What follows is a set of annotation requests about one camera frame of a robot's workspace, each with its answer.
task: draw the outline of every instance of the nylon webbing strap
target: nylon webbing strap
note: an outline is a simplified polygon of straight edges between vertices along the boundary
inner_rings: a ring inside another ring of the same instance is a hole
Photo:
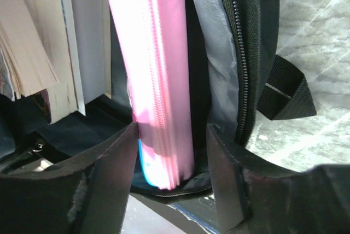
[[[305,75],[295,65],[276,55],[257,110],[270,120],[316,115]]]

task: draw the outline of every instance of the pink zipper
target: pink zipper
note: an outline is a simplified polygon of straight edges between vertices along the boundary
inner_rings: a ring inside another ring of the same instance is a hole
[[[194,168],[185,0],[109,4],[139,124],[144,174],[158,188],[174,189]]]

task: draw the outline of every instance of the blue edge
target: blue edge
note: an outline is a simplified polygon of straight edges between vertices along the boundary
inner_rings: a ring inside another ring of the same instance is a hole
[[[140,156],[140,163],[141,163],[141,167],[142,167],[142,172],[143,172],[143,176],[144,176],[144,179],[146,180],[146,182],[151,185],[151,186],[154,186],[154,187],[157,187],[156,185],[154,185],[153,183],[151,183],[151,181],[149,180],[149,178],[147,177],[146,175],[146,172],[145,172],[145,163],[144,163],[144,160],[143,160],[143,152],[142,152],[142,142],[141,140],[139,139],[138,140],[138,152],[139,152],[139,156]]]

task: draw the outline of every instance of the zipper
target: zipper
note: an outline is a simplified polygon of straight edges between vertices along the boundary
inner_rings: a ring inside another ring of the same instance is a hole
[[[196,190],[188,190],[188,191],[182,191],[182,192],[179,192],[179,193],[169,193],[169,194],[152,194],[153,196],[156,196],[156,197],[179,197],[179,196],[185,196],[185,195],[191,195],[191,194],[198,194],[198,193],[201,193],[201,192],[204,192],[208,189],[211,189],[212,186],[209,185],[209,186],[204,186],[200,189],[196,189]]]
[[[241,100],[240,100],[240,116],[238,117],[238,128],[236,133],[236,141],[239,143],[242,140],[242,136],[244,133],[244,129],[246,127],[247,122],[247,113],[248,113],[248,65],[247,65],[247,58],[246,58],[246,51],[244,49],[243,44],[243,34],[242,34],[242,27],[241,27],[241,16],[238,8],[238,2],[237,0],[231,0],[232,5],[234,8],[234,24],[235,29],[234,36],[237,37],[237,40],[235,40],[236,44],[236,51],[238,56],[238,62],[241,64],[241,70],[242,70],[242,82],[240,83],[240,90],[243,91],[241,94]]]
[[[155,60],[149,59],[151,70],[152,90],[154,97],[153,113],[157,135],[153,137],[154,145],[157,146],[161,159],[162,167],[168,173],[168,183],[170,188],[175,188],[179,184],[179,178],[173,173],[174,167],[177,168],[176,156],[173,155],[173,142],[169,142],[170,133],[172,131],[171,121],[171,103],[170,92],[168,89],[167,69],[165,64],[165,54],[162,39],[161,23],[158,11],[158,0],[147,0],[150,11],[151,27],[152,27],[152,45],[154,49]]]

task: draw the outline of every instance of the white marble surface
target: white marble surface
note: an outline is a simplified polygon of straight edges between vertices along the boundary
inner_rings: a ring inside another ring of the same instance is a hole
[[[281,0],[277,54],[305,73],[318,115],[258,114],[248,149],[296,171],[350,163],[350,0]]]

